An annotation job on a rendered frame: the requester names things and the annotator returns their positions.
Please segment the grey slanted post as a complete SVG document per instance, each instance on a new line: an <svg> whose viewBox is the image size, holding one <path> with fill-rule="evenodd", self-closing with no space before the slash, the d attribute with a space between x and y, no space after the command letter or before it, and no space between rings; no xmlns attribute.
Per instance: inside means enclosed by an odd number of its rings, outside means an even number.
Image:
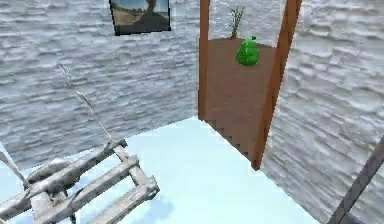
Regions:
<svg viewBox="0 0 384 224"><path fill-rule="evenodd" d="M337 206L327 224L364 224L350 210L362 195L366 187L384 164L384 136L353 181L351 187Z"/></svg>

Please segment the thin green house plant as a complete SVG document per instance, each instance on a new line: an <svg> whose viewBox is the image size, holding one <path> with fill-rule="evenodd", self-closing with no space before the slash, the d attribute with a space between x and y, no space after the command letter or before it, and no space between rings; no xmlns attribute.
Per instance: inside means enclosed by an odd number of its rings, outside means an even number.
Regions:
<svg viewBox="0 0 384 224"><path fill-rule="evenodd" d="M235 39L237 37L237 30L244 13L244 6L236 6L234 9L231 9L230 12L232 15L232 23L230 25L232 28L231 39Z"/></svg>

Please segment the green round blob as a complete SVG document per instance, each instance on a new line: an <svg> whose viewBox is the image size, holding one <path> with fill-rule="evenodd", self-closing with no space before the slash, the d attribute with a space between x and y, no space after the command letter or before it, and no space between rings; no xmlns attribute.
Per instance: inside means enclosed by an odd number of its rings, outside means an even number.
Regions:
<svg viewBox="0 0 384 224"><path fill-rule="evenodd" d="M256 37L244 40L238 49L236 62L243 66L253 66L259 60L259 47L255 42Z"/></svg>

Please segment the brown wooden door frame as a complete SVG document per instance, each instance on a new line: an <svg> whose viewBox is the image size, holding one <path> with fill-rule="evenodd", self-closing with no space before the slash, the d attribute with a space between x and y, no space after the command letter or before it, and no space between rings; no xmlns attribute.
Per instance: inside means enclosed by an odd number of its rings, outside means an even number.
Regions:
<svg viewBox="0 0 384 224"><path fill-rule="evenodd" d="M243 40L209 37L213 0L200 0L198 118L261 167L303 0L285 0L277 43L260 46L259 63L235 62Z"/></svg>

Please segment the framed landscape picture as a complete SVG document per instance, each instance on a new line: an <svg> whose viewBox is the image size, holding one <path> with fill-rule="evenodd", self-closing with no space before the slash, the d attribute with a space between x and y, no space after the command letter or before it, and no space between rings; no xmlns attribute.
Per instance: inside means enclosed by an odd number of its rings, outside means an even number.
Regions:
<svg viewBox="0 0 384 224"><path fill-rule="evenodd" d="M169 0L109 0L116 36L170 31L170 13L158 12L156 6Z"/></svg>

